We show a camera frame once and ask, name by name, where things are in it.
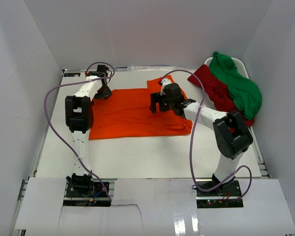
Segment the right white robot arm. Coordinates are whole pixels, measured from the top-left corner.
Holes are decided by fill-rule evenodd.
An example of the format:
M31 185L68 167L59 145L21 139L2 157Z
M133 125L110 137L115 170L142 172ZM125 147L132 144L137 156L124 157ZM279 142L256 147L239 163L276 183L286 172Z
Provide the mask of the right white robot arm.
M217 169L212 174L212 186L204 188L194 182L194 188L201 192L214 192L224 196L230 190L230 183L240 170L238 163L253 143L252 135L239 112L217 111L197 102L186 99L177 83L162 79L159 92L150 95L152 113L173 111L178 117L191 120L213 130L220 151Z

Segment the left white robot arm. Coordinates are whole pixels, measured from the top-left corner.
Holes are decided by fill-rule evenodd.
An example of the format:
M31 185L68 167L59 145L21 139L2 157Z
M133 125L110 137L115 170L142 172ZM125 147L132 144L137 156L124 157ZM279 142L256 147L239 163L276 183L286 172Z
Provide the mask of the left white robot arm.
M106 78L110 69L100 64L95 71L86 72L87 83L74 94L65 98L65 123L73 140L73 148L78 157L74 160L74 169L70 180L77 185L77 190L83 196L89 196L94 191L91 182L91 167L89 163L89 135L94 125L92 106L94 100L108 99L112 92Z

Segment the orange t shirt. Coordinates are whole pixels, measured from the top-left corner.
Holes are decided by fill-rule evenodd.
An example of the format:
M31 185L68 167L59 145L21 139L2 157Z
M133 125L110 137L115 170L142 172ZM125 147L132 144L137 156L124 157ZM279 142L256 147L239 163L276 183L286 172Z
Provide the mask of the orange t shirt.
M115 89L106 100L94 99L89 139L190 134L192 121L176 116L172 110L156 114L150 111L150 94L160 91L160 80L148 80L146 88Z

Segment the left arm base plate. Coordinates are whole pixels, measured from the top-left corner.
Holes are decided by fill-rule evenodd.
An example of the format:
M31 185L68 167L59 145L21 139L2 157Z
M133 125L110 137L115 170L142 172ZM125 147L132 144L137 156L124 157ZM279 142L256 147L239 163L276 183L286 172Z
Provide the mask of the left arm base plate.
M100 182L92 181L90 188L74 187L67 182L63 198L65 207L110 207L111 201Z

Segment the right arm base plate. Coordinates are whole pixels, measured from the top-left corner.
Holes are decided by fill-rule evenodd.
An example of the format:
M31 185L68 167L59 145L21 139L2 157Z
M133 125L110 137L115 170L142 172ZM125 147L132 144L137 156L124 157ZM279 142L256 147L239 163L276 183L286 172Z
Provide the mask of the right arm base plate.
M241 189L237 180L210 192L200 191L195 185L192 186L192 189L196 191L198 209L244 207L243 200L238 199L241 197Z

